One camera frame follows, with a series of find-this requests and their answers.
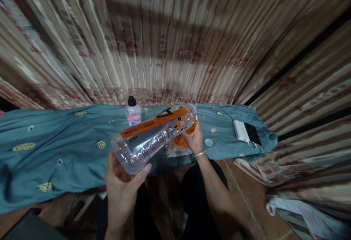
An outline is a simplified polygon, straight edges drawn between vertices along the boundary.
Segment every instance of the smartphone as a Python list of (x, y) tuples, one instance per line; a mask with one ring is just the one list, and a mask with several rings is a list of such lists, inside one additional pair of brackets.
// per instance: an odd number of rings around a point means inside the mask
[(246, 128), (246, 131), (248, 133), (250, 141), (252, 141), (253, 143), (255, 143), (258, 146), (262, 146), (260, 138), (259, 138), (258, 133), (257, 133), (257, 129), (253, 125), (250, 125), (248, 123), (244, 123), (244, 125), (245, 125), (245, 128)]

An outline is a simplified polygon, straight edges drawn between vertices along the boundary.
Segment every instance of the white power bank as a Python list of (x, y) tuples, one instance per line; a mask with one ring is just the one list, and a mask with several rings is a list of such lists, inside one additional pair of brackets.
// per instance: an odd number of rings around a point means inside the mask
[(235, 130), (235, 136), (237, 136), (238, 140), (243, 142), (250, 141), (248, 132), (246, 131), (246, 128), (243, 122), (239, 120), (233, 120), (233, 126)]

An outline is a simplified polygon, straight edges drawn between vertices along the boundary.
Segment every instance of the black pants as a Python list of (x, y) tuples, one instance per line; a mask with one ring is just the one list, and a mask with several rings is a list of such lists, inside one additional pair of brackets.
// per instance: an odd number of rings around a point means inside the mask
[[(216, 173), (228, 189), (227, 179), (220, 166), (210, 160)], [(188, 214), (184, 239), (221, 239), (207, 203), (205, 186), (199, 166), (192, 166), (184, 175), (181, 189), (182, 205)], [(150, 215), (150, 200), (145, 184), (138, 190), (134, 208), (135, 239), (161, 239), (154, 220)], [(107, 196), (103, 200), (98, 217), (97, 240), (103, 240), (107, 229)]]

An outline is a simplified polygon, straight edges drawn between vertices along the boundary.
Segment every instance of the right hand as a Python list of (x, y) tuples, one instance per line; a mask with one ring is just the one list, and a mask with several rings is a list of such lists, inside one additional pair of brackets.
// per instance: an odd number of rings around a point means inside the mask
[(188, 148), (192, 151), (194, 155), (196, 155), (197, 153), (203, 150), (204, 146), (202, 143), (202, 132), (200, 129), (200, 121), (196, 122), (195, 130), (190, 135), (185, 132), (183, 132), (181, 135), (184, 138)]

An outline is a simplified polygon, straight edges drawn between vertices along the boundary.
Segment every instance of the teal fabric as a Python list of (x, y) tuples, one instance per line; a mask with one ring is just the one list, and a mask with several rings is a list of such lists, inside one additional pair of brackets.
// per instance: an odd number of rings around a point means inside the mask
[[(144, 119), (166, 109), (146, 106)], [(198, 104), (198, 119), (209, 158), (222, 160), (244, 154), (255, 160), (276, 146), (278, 137), (260, 120), (256, 111), (243, 105)], [(240, 143), (234, 133), (234, 119), (254, 125), (262, 147), (256, 150)], [(82, 192), (104, 185), (110, 140), (128, 128), (124, 106), (93, 105), (69, 110), (14, 110), (0, 120), (0, 213), (57, 197), (64, 192)], [(103, 141), (106, 147), (97, 145)], [(20, 144), (34, 143), (28, 150), (13, 151)], [(167, 158), (164, 149), (150, 160), (150, 175), (158, 175), (194, 162), (190, 155)], [(51, 183), (43, 192), (39, 185)]]

